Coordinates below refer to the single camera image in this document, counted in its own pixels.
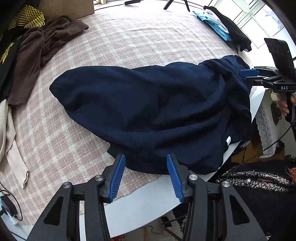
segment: white tabletop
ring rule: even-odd
[[[258,86],[250,98],[252,120],[262,101],[265,88]],[[239,143],[231,144],[224,153],[224,162],[230,157]],[[208,181],[213,173],[198,175]],[[140,228],[166,214],[180,204],[175,197],[169,175],[163,175],[133,193],[105,206],[106,218],[111,237]],[[85,240],[84,215],[80,216],[81,241]]]

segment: black and yellow garment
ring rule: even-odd
[[[13,73],[15,68],[15,57],[22,41],[23,34],[32,27],[44,26],[44,15],[31,5],[38,6],[39,1],[26,1],[25,5],[6,26],[0,40],[0,101],[9,95]]]

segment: silver screw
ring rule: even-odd
[[[95,176],[94,179],[95,179],[97,182],[99,182],[99,181],[102,181],[104,178],[103,178],[102,175],[97,175],[97,176]]]
[[[230,183],[227,182],[227,181],[223,181],[223,182],[222,182],[222,186],[224,186],[225,188],[227,188],[227,187],[230,186]]]
[[[189,176],[189,179],[192,180],[192,181],[196,180],[197,178],[198,178],[197,175],[194,175],[194,174],[191,174]]]
[[[63,184],[63,188],[69,188],[71,186],[70,182],[66,182]]]

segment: brown garment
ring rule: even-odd
[[[26,103],[36,83],[40,69],[64,44],[89,27],[80,20],[66,16],[48,20],[43,28],[30,28],[23,37],[17,52],[12,89],[8,105]]]

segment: yellow striped fabric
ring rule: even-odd
[[[8,51],[9,51],[9,49],[10,49],[10,47],[11,47],[12,45],[13,45],[13,43],[11,43],[11,44],[8,46],[8,48],[5,50],[4,54],[2,55],[2,57],[1,57],[1,59],[0,59],[0,63],[4,63],[4,61],[5,61],[5,59],[6,59],[7,55],[8,55]]]
[[[44,15],[34,7],[25,5],[11,21],[8,29],[16,26],[24,26],[24,28],[42,27],[44,26]]]

